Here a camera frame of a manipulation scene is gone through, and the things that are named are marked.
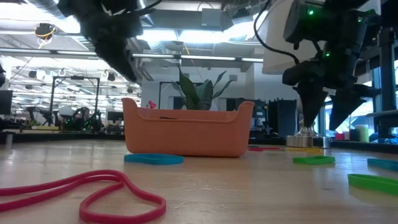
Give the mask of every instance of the yellow object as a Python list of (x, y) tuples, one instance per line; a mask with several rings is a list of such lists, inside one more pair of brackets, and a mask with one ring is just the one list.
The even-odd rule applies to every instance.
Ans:
[(314, 147), (286, 147), (286, 151), (290, 152), (307, 152), (312, 154), (323, 154), (323, 149), (318, 149)]
[(358, 124), (355, 126), (355, 129), (359, 132), (360, 142), (369, 142), (369, 126), (367, 124)]

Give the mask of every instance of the fluorescent light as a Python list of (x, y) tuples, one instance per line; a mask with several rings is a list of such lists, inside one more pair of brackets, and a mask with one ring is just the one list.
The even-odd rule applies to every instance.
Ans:
[(234, 61), (234, 57), (215, 57), (215, 56), (197, 56), (197, 55), (181, 55), (182, 59), (198, 59), (198, 60), (226, 60)]
[(80, 88), (79, 88), (79, 87), (72, 86), (72, 85), (68, 85), (67, 88), (68, 88), (68, 89), (71, 89), (71, 90), (73, 90), (73, 91), (80, 91)]
[(133, 54), (136, 58), (174, 58), (174, 55), (163, 55), (163, 54)]
[(264, 62), (264, 59), (262, 58), (242, 58), (242, 62), (259, 62), (262, 63)]
[(0, 51), (7, 52), (7, 53), (51, 54), (51, 51), (49, 51), (49, 50), (39, 50), (39, 49), (0, 48)]
[[(87, 87), (87, 88), (97, 88), (97, 85), (80, 85), (80, 87)], [(114, 88), (116, 86), (110, 86), (110, 85), (100, 85), (100, 88)]]
[(82, 55), (82, 56), (97, 56), (95, 52), (79, 52), (79, 51), (69, 51), (69, 50), (58, 50), (58, 54), (67, 54), (67, 55)]
[[(55, 81), (56, 83), (61, 83), (61, 80), (57, 79), (57, 81)], [(62, 81), (62, 84), (64, 85), (70, 85), (70, 83), (68, 83), (67, 81)]]
[(25, 99), (20, 96), (17, 96), (17, 97), (14, 97), (13, 100), (25, 100)]
[(221, 31), (208, 31), (208, 30), (185, 30), (178, 38), (179, 41), (186, 43), (221, 43), (226, 42), (228, 39)]
[(137, 36), (137, 39), (148, 42), (174, 41), (177, 40), (177, 35), (174, 30), (146, 29), (142, 35)]
[(63, 20), (58, 19), (55, 25), (61, 28), (61, 30), (63, 30), (66, 33), (73, 33), (73, 34), (80, 33), (80, 24), (73, 16), (70, 16)]
[(253, 22), (242, 22), (236, 25), (233, 25), (229, 29), (224, 31), (225, 38), (227, 40), (238, 38), (238, 37), (245, 37), (253, 31)]

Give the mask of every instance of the desk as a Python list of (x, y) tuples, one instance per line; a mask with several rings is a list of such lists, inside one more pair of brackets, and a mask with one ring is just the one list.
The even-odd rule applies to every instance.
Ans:
[[(141, 189), (163, 196), (167, 213), (152, 223), (191, 224), (332, 224), (396, 223), (398, 197), (350, 188), (347, 174), (383, 175), (398, 172), (368, 168), (367, 158), (397, 155), (332, 149), (336, 164), (293, 164), (303, 152), (247, 152), (240, 159), (186, 157), (174, 166), (125, 164), (122, 141), (59, 141), (14, 144), (0, 151), (0, 187), (50, 182), (96, 169), (123, 171)], [(109, 185), (83, 185), (49, 201), (0, 213), (1, 224), (83, 223), (79, 203)], [(0, 202), (22, 198), (0, 197)], [(138, 214), (153, 205), (126, 189), (95, 203), (97, 212)]]

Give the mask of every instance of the metal base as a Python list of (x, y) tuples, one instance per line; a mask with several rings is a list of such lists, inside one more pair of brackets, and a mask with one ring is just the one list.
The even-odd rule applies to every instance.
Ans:
[(331, 146), (331, 138), (317, 136), (287, 136), (287, 147), (320, 147), (322, 149)]

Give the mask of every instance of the pink rubber band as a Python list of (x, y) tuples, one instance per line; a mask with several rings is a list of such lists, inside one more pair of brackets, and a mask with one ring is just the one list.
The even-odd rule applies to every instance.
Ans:
[[(96, 171), (85, 172), (83, 174), (79, 174), (66, 179), (49, 182), (46, 184), (0, 189), (0, 196), (10, 196), (10, 195), (39, 192), (42, 190), (49, 190), (56, 188), (48, 192), (42, 193), (40, 195), (35, 195), (29, 198), (20, 199), (13, 202), (0, 203), (0, 212), (5, 212), (8, 210), (32, 205), (38, 202), (43, 202), (47, 199), (68, 192), (74, 189), (75, 187), (78, 187), (79, 185), (99, 180), (111, 180), (117, 182), (117, 184), (113, 184), (101, 190), (96, 191), (95, 193), (91, 194), (86, 199), (84, 199), (84, 201), (80, 203), (79, 216), (82, 220), (86, 222), (117, 223), (117, 224), (145, 223), (155, 220), (156, 218), (159, 218), (166, 212), (166, 200), (164, 198), (158, 195), (150, 194), (148, 192), (145, 192), (137, 188), (124, 173), (116, 170), (96, 170)], [(126, 184), (127, 188), (134, 195), (137, 195), (141, 199), (157, 203), (159, 204), (159, 206), (153, 209), (152, 211), (134, 216), (100, 214), (88, 210), (88, 207), (93, 202), (97, 201), (99, 198), (117, 189), (122, 188), (124, 184)]]

